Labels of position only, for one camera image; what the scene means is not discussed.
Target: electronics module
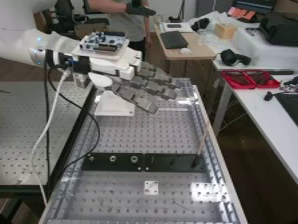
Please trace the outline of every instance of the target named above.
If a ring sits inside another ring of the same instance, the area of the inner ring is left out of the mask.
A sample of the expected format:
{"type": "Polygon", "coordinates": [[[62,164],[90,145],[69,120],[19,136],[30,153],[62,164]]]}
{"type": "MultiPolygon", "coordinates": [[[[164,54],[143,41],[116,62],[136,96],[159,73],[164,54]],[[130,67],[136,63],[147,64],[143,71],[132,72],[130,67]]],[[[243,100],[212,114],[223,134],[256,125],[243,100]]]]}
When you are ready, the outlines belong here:
{"type": "Polygon", "coordinates": [[[120,49],[124,39],[124,33],[122,32],[93,32],[89,36],[83,37],[79,49],[113,53],[120,49]]]}

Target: screw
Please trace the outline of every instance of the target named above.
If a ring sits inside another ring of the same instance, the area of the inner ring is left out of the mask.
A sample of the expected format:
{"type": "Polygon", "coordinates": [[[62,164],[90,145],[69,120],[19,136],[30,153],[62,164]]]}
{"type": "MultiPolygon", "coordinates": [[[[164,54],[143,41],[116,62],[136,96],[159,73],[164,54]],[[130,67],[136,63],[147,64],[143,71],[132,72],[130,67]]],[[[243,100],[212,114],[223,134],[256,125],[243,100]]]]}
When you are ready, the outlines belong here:
{"type": "Polygon", "coordinates": [[[138,162],[138,157],[136,157],[136,156],[131,156],[131,157],[130,157],[130,162],[131,162],[132,164],[135,164],[135,163],[138,162]]]}
{"type": "Polygon", "coordinates": [[[115,157],[115,156],[110,156],[110,157],[109,157],[109,161],[110,161],[111,163],[114,163],[115,160],[116,160],[116,157],[115,157]]]}

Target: small white block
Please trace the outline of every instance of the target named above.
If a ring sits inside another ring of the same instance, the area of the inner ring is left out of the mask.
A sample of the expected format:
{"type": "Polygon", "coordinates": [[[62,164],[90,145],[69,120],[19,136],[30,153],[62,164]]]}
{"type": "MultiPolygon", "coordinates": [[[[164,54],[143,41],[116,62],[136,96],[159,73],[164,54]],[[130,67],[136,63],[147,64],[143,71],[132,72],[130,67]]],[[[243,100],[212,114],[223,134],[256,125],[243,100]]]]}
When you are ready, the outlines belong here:
{"type": "Polygon", "coordinates": [[[158,181],[147,180],[143,182],[143,194],[158,195],[158,181]]]}

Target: black box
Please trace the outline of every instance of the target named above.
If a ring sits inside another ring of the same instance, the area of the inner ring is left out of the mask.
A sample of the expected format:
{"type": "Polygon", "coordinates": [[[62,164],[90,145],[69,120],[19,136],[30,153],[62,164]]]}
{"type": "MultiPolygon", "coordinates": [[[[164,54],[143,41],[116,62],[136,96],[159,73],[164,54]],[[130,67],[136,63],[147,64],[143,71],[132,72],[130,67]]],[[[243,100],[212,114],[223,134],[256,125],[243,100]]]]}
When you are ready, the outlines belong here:
{"type": "Polygon", "coordinates": [[[269,44],[298,47],[298,14],[268,14],[259,28],[269,44]]]}

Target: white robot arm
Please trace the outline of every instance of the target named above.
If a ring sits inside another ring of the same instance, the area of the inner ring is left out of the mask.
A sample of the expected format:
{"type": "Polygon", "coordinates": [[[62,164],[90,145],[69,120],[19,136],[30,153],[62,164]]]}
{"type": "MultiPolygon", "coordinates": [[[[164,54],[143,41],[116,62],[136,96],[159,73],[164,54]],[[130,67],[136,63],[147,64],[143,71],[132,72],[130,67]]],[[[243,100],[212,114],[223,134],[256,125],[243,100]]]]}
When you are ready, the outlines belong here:
{"type": "Polygon", "coordinates": [[[111,91],[142,110],[155,113],[156,106],[138,90],[163,99],[175,99],[174,84],[164,72],[140,61],[140,52],[123,45],[116,55],[83,52],[79,42],[57,33],[35,29],[33,13],[54,6],[55,0],[0,1],[0,57],[35,66],[70,63],[74,79],[89,76],[101,90],[111,91]]]}

